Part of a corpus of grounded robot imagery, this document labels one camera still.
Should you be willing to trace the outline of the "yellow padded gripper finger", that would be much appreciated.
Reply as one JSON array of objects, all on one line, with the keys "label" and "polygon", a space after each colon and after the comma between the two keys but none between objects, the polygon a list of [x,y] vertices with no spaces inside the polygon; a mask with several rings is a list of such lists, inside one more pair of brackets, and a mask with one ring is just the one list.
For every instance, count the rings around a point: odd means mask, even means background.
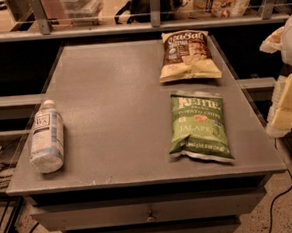
[{"label": "yellow padded gripper finger", "polygon": [[266,133],[272,138],[284,137],[292,128],[292,74],[280,76],[273,91]]},{"label": "yellow padded gripper finger", "polygon": [[284,28],[280,27],[276,29],[272,34],[269,35],[262,43],[260,51],[265,53],[273,54],[276,51],[282,50],[282,32]]}]

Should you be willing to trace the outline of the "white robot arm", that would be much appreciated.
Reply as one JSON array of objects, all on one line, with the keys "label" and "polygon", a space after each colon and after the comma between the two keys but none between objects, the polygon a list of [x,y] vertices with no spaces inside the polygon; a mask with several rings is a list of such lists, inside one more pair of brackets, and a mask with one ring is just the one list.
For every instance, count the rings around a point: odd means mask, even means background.
[{"label": "white robot arm", "polygon": [[[259,48],[270,54],[280,51],[282,61],[292,67],[292,14],[285,25],[269,35]],[[288,76],[279,76],[271,102],[266,133],[272,138],[284,137],[292,128],[292,72]]]}]

